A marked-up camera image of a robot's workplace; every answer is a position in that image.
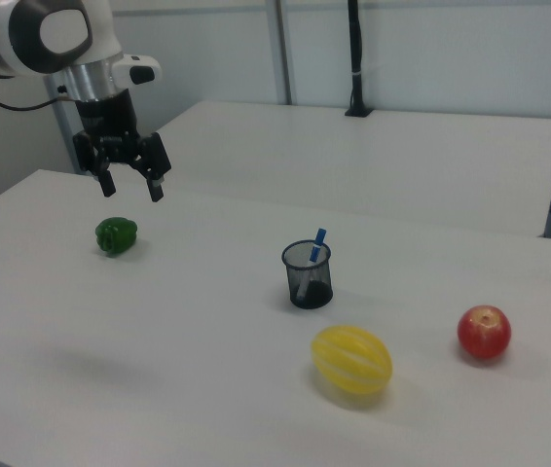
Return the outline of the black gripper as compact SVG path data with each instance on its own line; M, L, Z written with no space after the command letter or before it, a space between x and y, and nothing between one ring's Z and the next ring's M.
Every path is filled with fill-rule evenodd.
M130 163L145 178L151 200L161 200L162 184L171 171L171 162L157 132L139 139L129 92L77 101L76 108L83 125L72 137L78 165L98 181L104 196L109 198L116 193L110 162ZM110 151L108 157L104 149Z

